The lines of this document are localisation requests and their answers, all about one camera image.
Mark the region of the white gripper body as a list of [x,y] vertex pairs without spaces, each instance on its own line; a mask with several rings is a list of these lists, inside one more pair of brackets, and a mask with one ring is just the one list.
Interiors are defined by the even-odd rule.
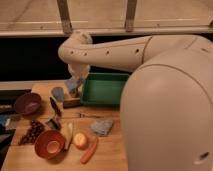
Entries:
[[71,74],[71,78],[73,79],[83,78],[85,80],[89,75],[90,66],[78,63],[69,64],[68,71]]

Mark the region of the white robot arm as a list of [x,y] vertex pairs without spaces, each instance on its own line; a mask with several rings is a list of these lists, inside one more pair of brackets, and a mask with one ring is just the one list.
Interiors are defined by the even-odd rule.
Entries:
[[120,102],[128,171],[213,171],[213,42],[153,35],[94,44],[75,32],[58,50],[69,72],[129,71]]

